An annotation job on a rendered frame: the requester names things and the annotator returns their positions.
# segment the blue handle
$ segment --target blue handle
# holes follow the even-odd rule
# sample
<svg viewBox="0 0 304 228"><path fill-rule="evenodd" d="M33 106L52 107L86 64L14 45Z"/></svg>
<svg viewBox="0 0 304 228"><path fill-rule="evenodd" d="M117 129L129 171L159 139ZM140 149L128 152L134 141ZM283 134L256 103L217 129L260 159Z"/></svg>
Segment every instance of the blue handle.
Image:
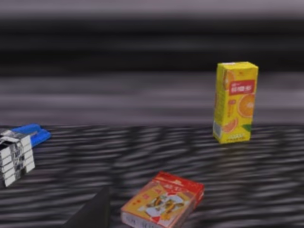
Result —
<svg viewBox="0 0 304 228"><path fill-rule="evenodd" d="M30 138L32 147L43 143L51 137L51 133L42 129L38 124L29 124L23 127L17 127L12 129L13 132L18 132L21 134L33 134Z"/></svg>

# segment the table surface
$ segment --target table surface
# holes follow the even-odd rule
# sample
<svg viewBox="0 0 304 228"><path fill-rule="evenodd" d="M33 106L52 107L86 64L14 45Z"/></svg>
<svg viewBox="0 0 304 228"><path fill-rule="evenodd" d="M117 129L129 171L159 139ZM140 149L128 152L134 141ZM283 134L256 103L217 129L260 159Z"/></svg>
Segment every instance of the table surface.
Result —
<svg viewBox="0 0 304 228"><path fill-rule="evenodd" d="M112 228L120 207L158 171L206 185L185 228L304 226L304 126L256 126L252 140L219 145L210 126L47 127L36 169L0 194L0 228L60 224L111 186Z"/></svg>

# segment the carton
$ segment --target carton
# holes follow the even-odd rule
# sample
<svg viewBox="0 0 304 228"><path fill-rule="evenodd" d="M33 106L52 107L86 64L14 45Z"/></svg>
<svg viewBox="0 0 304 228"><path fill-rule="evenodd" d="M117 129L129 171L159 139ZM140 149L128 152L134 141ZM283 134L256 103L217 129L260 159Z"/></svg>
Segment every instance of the carton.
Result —
<svg viewBox="0 0 304 228"><path fill-rule="evenodd" d="M250 140L257 74L249 62L218 64L213 136L219 143Z"/></svg>
<svg viewBox="0 0 304 228"><path fill-rule="evenodd" d="M122 207L122 222L133 228L179 228L204 196L204 185L159 172Z"/></svg>

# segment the playing card box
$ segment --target playing card box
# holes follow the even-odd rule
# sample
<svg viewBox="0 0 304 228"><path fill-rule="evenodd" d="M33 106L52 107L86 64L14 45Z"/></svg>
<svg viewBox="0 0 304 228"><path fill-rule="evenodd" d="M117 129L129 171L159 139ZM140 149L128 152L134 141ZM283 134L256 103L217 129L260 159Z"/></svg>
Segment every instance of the playing card box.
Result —
<svg viewBox="0 0 304 228"><path fill-rule="evenodd" d="M179 228L204 196L204 185L159 172L122 207L122 222L133 228Z"/></svg>

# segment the yellow juice carton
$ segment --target yellow juice carton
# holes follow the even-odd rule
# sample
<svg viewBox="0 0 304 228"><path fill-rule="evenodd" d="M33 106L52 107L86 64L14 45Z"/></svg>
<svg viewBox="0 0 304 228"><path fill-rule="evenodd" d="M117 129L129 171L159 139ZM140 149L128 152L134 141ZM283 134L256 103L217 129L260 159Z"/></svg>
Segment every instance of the yellow juice carton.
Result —
<svg viewBox="0 0 304 228"><path fill-rule="evenodd" d="M249 62L218 64L213 136L219 143L250 140L257 74Z"/></svg>

